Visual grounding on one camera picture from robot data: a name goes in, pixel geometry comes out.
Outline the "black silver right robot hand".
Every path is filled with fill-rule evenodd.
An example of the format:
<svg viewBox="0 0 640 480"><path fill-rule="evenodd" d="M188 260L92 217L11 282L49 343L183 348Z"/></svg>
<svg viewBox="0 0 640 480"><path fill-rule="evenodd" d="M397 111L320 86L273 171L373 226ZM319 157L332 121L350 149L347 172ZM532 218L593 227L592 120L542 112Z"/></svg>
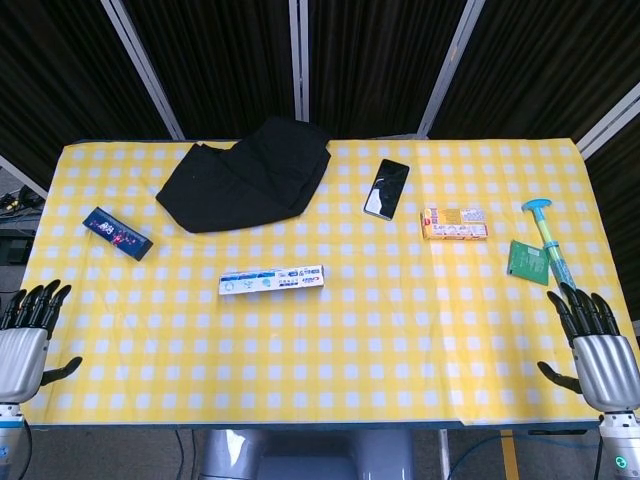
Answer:
<svg viewBox="0 0 640 480"><path fill-rule="evenodd" d="M544 361L537 363L538 369L603 414L637 410L639 366L611 307L595 292L588 294L566 282L560 289L561 295L549 291L547 297L558 314L577 375L562 375Z"/></svg>

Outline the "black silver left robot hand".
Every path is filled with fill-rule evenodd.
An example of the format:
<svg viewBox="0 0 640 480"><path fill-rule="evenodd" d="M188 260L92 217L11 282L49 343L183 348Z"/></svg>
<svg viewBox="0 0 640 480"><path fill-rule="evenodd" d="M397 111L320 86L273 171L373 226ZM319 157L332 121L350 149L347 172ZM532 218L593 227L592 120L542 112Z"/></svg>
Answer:
<svg viewBox="0 0 640 480"><path fill-rule="evenodd" d="M60 310L72 287L59 279L31 290L21 289L1 315L1 403L29 401L39 389L71 376L82 359L74 357L57 369L45 368Z"/></svg>

